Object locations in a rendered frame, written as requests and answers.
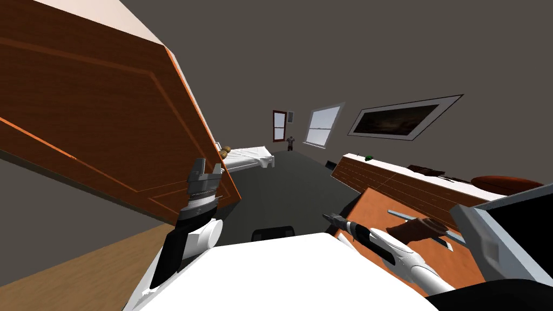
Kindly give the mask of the orange brown desk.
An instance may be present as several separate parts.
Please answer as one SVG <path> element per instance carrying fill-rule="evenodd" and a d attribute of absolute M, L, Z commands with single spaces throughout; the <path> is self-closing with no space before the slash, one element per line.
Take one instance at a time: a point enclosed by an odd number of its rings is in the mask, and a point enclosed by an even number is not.
<path fill-rule="evenodd" d="M 360 196 L 347 219 L 358 222 L 367 228 L 385 231 L 387 227 L 394 227 L 404 222 L 404 220 L 389 214 L 389 209 L 411 217 L 425 217 L 400 202 L 368 188 Z M 454 288 L 485 282 L 469 249 L 446 236 L 443 239 L 451 244 L 453 251 L 431 239 L 411 242 L 408 247 L 419 253 L 425 262 Z"/>

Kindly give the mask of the brown dresser with white top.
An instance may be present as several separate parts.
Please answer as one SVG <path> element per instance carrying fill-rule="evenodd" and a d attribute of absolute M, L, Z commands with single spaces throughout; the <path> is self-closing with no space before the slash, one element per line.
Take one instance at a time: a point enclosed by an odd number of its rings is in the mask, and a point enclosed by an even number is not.
<path fill-rule="evenodd" d="M 371 188 L 454 230 L 450 210 L 455 205 L 476 206 L 502 197 L 472 184 L 425 176 L 375 159 L 365 161 L 350 153 L 342 156 L 332 177 L 360 193 Z"/>

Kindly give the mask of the red framed window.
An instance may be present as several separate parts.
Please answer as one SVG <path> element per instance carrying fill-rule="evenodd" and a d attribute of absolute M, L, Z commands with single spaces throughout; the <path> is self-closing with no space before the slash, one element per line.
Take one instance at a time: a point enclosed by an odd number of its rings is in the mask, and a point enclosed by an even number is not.
<path fill-rule="evenodd" d="M 285 140 L 287 112 L 273 110 L 273 142 Z"/>

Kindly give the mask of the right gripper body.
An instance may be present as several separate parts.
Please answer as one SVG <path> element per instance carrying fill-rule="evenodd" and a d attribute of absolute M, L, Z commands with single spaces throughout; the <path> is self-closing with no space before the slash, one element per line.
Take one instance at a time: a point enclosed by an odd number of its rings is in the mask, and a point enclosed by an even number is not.
<path fill-rule="evenodd" d="M 330 215 L 324 214 L 323 217 L 333 226 L 347 232 L 351 232 L 355 227 L 355 223 L 345 219 L 344 217 L 331 213 Z"/>

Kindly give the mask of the white framed window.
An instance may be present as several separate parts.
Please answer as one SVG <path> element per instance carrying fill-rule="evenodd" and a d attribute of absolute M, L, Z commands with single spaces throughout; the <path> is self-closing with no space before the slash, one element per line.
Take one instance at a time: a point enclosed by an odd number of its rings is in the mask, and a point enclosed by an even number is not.
<path fill-rule="evenodd" d="M 317 108 L 310 113 L 304 144 L 326 148 L 345 102 Z"/>

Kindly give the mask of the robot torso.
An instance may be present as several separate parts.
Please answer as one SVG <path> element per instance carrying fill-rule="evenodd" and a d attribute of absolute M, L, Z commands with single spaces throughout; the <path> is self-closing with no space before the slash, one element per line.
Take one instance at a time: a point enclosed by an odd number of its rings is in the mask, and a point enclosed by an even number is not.
<path fill-rule="evenodd" d="M 221 230 L 191 232 L 195 259 L 156 288 L 154 261 L 122 311 L 438 311 L 326 233 L 217 246 Z"/>

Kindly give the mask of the brown wooden door leaf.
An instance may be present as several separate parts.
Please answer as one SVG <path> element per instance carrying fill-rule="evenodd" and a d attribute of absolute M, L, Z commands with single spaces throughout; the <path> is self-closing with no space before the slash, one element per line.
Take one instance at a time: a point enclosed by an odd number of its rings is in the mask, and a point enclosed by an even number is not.
<path fill-rule="evenodd" d="M 221 164 L 174 54 L 121 0 L 0 0 L 0 151 L 173 224 Z"/>

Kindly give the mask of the dark picture with pale frame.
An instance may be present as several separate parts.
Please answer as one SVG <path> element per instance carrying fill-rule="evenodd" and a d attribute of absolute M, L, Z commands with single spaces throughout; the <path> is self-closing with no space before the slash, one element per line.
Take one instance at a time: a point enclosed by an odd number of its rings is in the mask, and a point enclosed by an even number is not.
<path fill-rule="evenodd" d="M 458 94 L 363 109 L 348 135 L 413 141 L 462 97 Z"/>

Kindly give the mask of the white bed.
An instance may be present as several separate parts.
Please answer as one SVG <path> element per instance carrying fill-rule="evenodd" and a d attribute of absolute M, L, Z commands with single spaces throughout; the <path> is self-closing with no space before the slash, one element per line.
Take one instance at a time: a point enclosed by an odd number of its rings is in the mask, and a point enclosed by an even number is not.
<path fill-rule="evenodd" d="M 216 143 L 215 146 L 219 152 L 221 149 L 220 143 Z M 261 166 L 262 168 L 274 167 L 274 156 L 264 146 L 232 149 L 223 161 L 226 171 L 229 173 L 254 166 Z"/>

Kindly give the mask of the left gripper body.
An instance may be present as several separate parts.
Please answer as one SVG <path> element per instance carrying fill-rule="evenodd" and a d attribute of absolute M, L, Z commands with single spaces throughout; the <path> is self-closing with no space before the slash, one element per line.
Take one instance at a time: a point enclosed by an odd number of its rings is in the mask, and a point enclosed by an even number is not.
<path fill-rule="evenodd" d="M 207 204 L 215 199 L 221 173 L 191 172 L 188 176 L 188 204 Z"/>

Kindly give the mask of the grey monitor with black screen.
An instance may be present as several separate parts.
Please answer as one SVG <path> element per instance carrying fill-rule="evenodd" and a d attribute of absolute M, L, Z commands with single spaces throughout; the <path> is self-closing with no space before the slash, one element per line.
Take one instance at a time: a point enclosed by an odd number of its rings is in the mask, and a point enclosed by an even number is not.
<path fill-rule="evenodd" d="M 526 279 L 553 287 L 553 184 L 450 210 L 486 281 Z"/>

